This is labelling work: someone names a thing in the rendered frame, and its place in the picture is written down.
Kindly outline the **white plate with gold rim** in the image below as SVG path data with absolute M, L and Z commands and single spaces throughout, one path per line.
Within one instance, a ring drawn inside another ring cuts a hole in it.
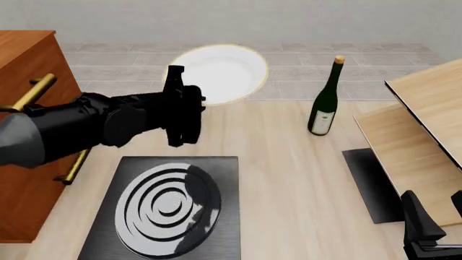
M 243 45 L 203 45 L 181 53 L 170 64 L 184 67 L 183 83 L 201 89 L 205 106 L 246 99 L 258 92 L 269 77 L 266 59 Z

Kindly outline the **dark green wine bottle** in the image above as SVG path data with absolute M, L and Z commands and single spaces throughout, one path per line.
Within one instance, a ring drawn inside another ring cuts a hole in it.
M 331 129 L 338 106 L 337 86 L 344 56 L 336 56 L 326 86 L 313 102 L 308 119 L 308 131 L 316 136 L 325 136 Z

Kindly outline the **flat black stove plate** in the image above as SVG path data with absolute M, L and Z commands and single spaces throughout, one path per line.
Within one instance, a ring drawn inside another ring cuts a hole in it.
M 121 158 L 77 260 L 241 260 L 231 157 Z

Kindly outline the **pale wooden shelf rack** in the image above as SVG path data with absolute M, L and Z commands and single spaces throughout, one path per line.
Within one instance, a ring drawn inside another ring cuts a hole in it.
M 412 190 L 440 227 L 462 225 L 462 58 L 384 82 L 399 101 L 354 119 L 397 194 Z

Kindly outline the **red-brown wooden cabinet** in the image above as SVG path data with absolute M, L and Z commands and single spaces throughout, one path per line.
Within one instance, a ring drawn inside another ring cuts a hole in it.
M 12 105 L 48 73 L 57 83 L 38 101 L 60 105 L 81 90 L 52 30 L 0 30 L 0 105 Z M 64 185 L 54 177 L 69 172 L 77 155 L 38 168 L 0 166 L 0 243 L 30 243 L 37 237 Z

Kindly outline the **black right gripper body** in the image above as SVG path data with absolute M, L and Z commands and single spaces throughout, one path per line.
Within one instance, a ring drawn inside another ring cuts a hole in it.
M 404 240 L 404 251 L 408 260 L 462 260 L 462 244 Z

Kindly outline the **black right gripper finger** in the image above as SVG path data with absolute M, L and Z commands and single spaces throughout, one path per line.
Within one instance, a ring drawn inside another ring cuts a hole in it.
M 454 207 L 457 209 L 457 212 L 462 217 L 462 190 L 455 192 L 451 196 L 451 201 Z
M 417 195 L 408 190 L 401 195 L 404 211 L 404 242 L 437 241 L 447 233 L 427 214 Z

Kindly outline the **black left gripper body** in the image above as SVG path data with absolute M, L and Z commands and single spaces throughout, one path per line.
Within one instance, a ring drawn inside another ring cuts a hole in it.
M 181 147 L 180 120 L 181 108 L 183 103 L 183 80 L 182 73 L 184 66 L 169 65 L 167 68 L 167 77 L 165 86 L 162 91 L 166 98 L 166 116 L 164 129 L 167 134 L 167 141 L 171 147 Z

